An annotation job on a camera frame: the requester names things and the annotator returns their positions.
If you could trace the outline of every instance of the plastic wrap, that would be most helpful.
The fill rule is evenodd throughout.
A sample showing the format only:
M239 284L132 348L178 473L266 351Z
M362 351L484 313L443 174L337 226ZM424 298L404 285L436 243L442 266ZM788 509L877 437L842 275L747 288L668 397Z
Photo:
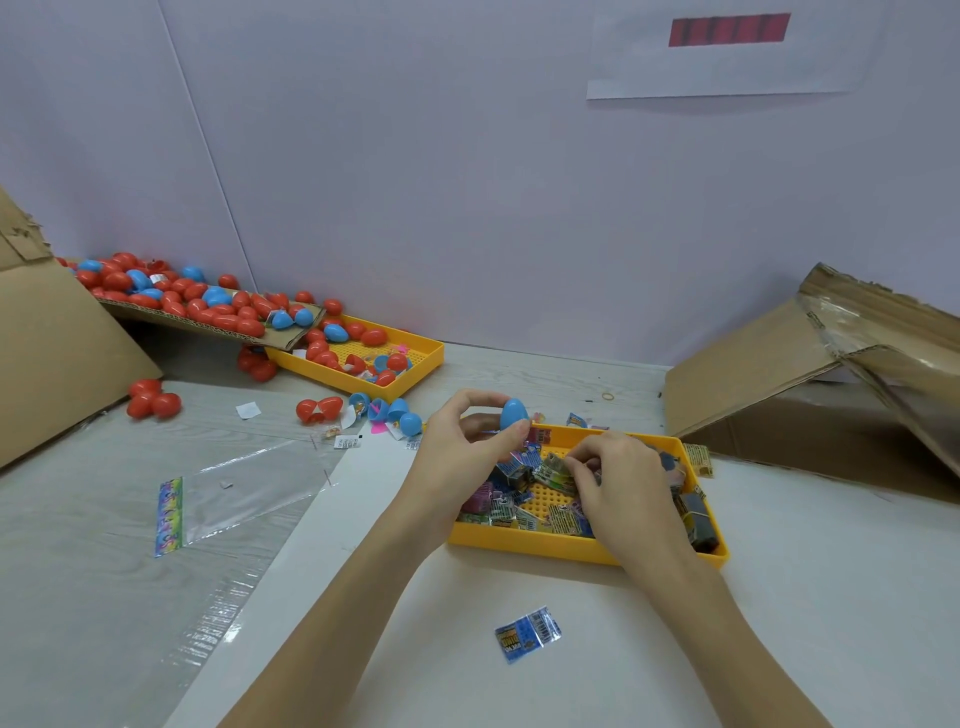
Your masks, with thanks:
M303 440L278 439L242 457L176 477L160 486L154 556L313 496L327 484L318 446Z

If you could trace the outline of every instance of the yellow plastic tray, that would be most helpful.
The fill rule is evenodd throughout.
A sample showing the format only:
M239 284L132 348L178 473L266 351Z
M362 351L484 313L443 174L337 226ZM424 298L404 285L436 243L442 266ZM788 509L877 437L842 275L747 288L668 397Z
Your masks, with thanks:
M278 367L316 379L327 386L344 392L364 392L370 395L371 399L381 397L387 402L393 402L396 398L402 397L414 384L444 363L444 343L441 341L434 341L424 336L417 336L409 331L385 327L353 316L340 316L338 318L343 319L344 324L358 322L367 329L382 328L387 332L387 343L382 347L365 347L359 341L352 340L345 341L343 344L330 344L330 350L336 352L337 356L340 357L341 364L344 363L347 354L350 353L357 354L370 364L380 354L390 355L394 353L397 345L403 345L408 347L407 356L410 357L413 366L386 387L380 387L358 376L349 375L346 372L337 372L323 364L301 359L299 356L293 356L291 353L282 352L279 349L267 349L267 356L273 359Z
M582 427L567 427L563 425L534 425L531 430L535 433L538 442L541 442L542 454L556 452L559 455L566 455L577 443L589 435L600 434L595 429L584 429ZM627 433L632 437L642 440L647 445L669 452L674 457L680 458L686 468L686 481L684 482L683 492L690 493L697 491L704 498L704 505L707 507L707 515L713 522L713 527L717 531L717 539L720 545L713 553L698 553L700 558L714 566L716 569L723 567L730 559L730 553L727 551L727 542L724 540L723 533L717 525L713 512L710 510L710 504L707 497L703 495L700 485L697 482L697 476L690 465L690 460L686 456L684 444L676 437L663 437L661 435L640 435L633 432ZM523 503L520 507L530 511L535 516L543 519L547 516L551 505L563 505L573 500L572 497L558 493L555 490L537 483L532 487L534 497L532 500ZM584 538L582 536L565 536L559 533L541 533L538 531L524 531L516 526L516 523L510 528L495 525L481 525L479 523L462 523L457 521L453 524L453 532L450 534L448 543L457 546L475 546L477 548L489 548L495 551L513 551L515 553L530 553L535 556L550 556L555 559L567 559L570 561L586 561L592 564L610 564L619 566L616 559L607 551L596 539Z

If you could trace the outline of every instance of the white table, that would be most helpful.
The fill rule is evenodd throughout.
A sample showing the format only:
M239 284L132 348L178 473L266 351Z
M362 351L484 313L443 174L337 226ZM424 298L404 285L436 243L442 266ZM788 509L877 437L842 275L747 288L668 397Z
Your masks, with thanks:
M480 355L511 363L485 368L493 386L505 371L523 377L545 366L544 357ZM608 365L554 365L580 373L592 416L599 410L608 424L657 431L627 422L629 411L606 419L596 390L615 389ZM441 381L411 397L421 413L449 394ZM529 389L518 392L516 379L505 388L529 394L531 409L561 389L563 401L574 399L569 384L549 382L539 370ZM412 457L387 435L368 436L344 457L338 486L310 506L170 728L212 727L226 714L361 541ZM732 553L724 573L737 602L834 725L954 724L960 508L734 461L715 467L704 488ZM508 667L493 629L543 604L563 638ZM445 546L397 605L348 725L502 724L493 706L544 728L716 724L682 653L622 571Z

